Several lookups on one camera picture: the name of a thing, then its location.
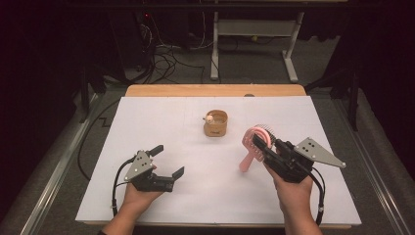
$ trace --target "human hand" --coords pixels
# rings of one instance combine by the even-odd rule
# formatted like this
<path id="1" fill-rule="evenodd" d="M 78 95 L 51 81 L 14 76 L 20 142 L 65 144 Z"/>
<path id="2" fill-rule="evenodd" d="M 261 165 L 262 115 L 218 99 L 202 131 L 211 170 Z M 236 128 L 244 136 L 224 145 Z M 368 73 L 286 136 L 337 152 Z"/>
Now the human hand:
<path id="1" fill-rule="evenodd" d="M 121 210 L 128 210 L 135 217 L 140 216 L 150 204 L 163 192 L 142 192 L 137 191 L 132 183 L 127 183 L 122 202 Z"/>
<path id="2" fill-rule="evenodd" d="M 108 235 L 132 234 L 138 217 L 146 211 L 150 204 L 163 192 L 137 191 L 132 183 L 128 183 L 125 189 L 124 201 L 116 216 L 108 223 L 103 232 Z"/>
<path id="3" fill-rule="evenodd" d="M 274 179 L 275 189 L 280 199 L 280 208 L 284 214 L 286 234 L 321 235 L 322 232 L 311 215 L 311 177 L 306 177 L 300 183 L 289 183 L 267 164 L 264 165 Z"/>
<path id="4" fill-rule="evenodd" d="M 312 179 L 308 176 L 301 183 L 289 183 L 267 164 L 264 165 L 274 179 L 281 211 L 286 215 L 299 215 L 310 212 Z"/>

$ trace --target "white sheet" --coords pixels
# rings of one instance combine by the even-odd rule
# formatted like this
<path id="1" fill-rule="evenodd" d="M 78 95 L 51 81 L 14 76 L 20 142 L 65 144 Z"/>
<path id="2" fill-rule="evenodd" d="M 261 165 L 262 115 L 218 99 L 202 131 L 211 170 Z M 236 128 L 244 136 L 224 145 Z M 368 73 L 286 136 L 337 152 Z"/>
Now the white sheet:
<path id="1" fill-rule="evenodd" d="M 204 135 L 204 115 L 223 110 L 228 118 L 223 137 Z M 272 178 L 262 163 L 253 161 L 242 173 L 247 154 L 241 143 L 256 124 L 270 126 L 277 138 L 298 144 L 311 136 L 331 152 L 309 97 L 134 97 L 122 98 L 109 136 L 97 162 L 76 220 L 109 221 L 111 195 L 119 166 L 138 150 L 162 144 L 155 156 L 155 173 L 170 176 L 181 166 L 184 175 L 172 193 L 164 193 L 140 217 L 140 222 L 168 224 L 283 224 Z M 341 171 L 314 164 L 326 181 L 323 224 L 360 224 Z M 129 166 L 121 173 L 120 181 Z M 118 206 L 125 186 L 116 191 Z M 311 209 L 317 214 L 318 188 Z"/>

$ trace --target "black cable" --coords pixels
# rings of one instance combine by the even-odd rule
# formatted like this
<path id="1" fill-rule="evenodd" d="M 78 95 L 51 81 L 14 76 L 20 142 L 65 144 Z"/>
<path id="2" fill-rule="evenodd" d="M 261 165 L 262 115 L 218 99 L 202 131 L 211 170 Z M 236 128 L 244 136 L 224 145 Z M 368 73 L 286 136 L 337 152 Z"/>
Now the black cable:
<path id="1" fill-rule="evenodd" d="M 180 62 L 174 56 L 173 50 L 171 50 L 171 57 L 174 58 L 174 60 L 176 61 L 176 63 L 179 64 L 179 65 L 182 65 L 182 66 L 185 66 L 185 67 L 189 67 L 189 68 L 202 69 L 202 73 L 201 73 L 201 84 L 203 84 L 204 72 L 205 72 L 205 67 L 204 66 L 190 66 L 190 65 L 187 65 L 187 64 L 184 64 L 184 63 Z"/>
<path id="2" fill-rule="evenodd" d="M 122 169 L 125 168 L 126 165 L 132 164 L 134 162 L 134 159 L 135 159 L 135 156 L 133 158 L 127 160 L 125 163 L 123 163 L 119 167 L 118 171 L 116 172 L 116 176 L 115 176 L 115 180 L 114 180 L 114 187 L 113 187 L 113 199 L 112 199 L 112 208 L 113 208 L 113 215 L 114 216 L 116 216 L 116 214 L 118 213 L 118 208 L 116 207 L 115 190 L 116 190 L 116 187 L 118 186 L 119 175 L 121 174 Z"/>
<path id="3" fill-rule="evenodd" d="M 88 134 L 89 134 L 89 131 L 92 129 L 92 126 L 95 124 L 95 122 L 101 117 L 101 115 L 106 111 L 106 110 L 108 110 L 111 106 L 113 106 L 114 104 L 116 104 L 116 103 L 118 103 L 119 102 L 119 99 L 118 100 L 116 100 L 116 101 L 114 101 L 114 102 L 112 102 L 112 103 L 110 103 L 105 109 L 103 109 L 98 115 L 97 115 L 97 117 L 91 122 L 91 124 L 88 126 L 88 129 L 86 130 L 86 132 L 85 132 L 85 134 L 83 134 L 83 137 L 82 137 L 82 140 L 81 140 L 81 143 L 80 143 L 80 146 L 79 146 L 79 150 L 78 150 L 78 154 L 77 154 L 77 158 L 76 158 L 76 160 L 77 160 L 77 165 L 78 165 L 78 168 L 79 168 L 79 170 L 80 170 L 80 172 L 83 174 L 83 176 L 88 180 L 88 181 L 90 181 L 91 180 L 91 178 L 85 173 L 85 171 L 83 170 L 83 168 L 82 168 L 82 165 L 80 164 L 80 153 L 81 153 L 81 151 L 82 151 L 82 148 L 83 148 L 83 145 L 85 144 L 85 140 L 86 140 L 86 137 L 88 136 Z"/>
<path id="4" fill-rule="evenodd" d="M 317 178 L 311 173 L 311 171 L 309 171 L 307 168 L 305 168 L 302 164 L 300 164 L 299 162 L 296 162 L 296 165 L 301 168 L 303 171 L 305 171 L 310 177 L 311 179 L 314 181 L 314 183 L 317 185 L 318 190 L 320 191 L 320 196 L 319 196 L 319 202 L 318 202 L 318 213 L 317 213 L 317 217 L 315 218 L 315 222 L 317 223 L 317 225 L 321 224 L 321 220 L 323 218 L 323 213 L 324 213 L 324 197 L 325 197 L 325 190 L 323 190 L 323 187 L 321 186 L 320 182 L 317 180 Z"/>

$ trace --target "pink object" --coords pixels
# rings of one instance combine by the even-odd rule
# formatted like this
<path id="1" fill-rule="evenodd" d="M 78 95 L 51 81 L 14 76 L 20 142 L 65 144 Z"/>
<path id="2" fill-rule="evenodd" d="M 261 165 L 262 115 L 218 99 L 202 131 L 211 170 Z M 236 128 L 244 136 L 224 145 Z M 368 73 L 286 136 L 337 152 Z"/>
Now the pink object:
<path id="1" fill-rule="evenodd" d="M 254 134 L 265 141 L 268 148 L 271 148 L 271 138 L 265 129 L 257 126 L 249 128 L 242 139 L 242 144 L 248 149 L 248 154 L 239 164 L 239 170 L 241 172 L 248 171 L 253 159 L 257 159 L 259 162 L 263 160 L 262 151 L 253 143 Z"/>

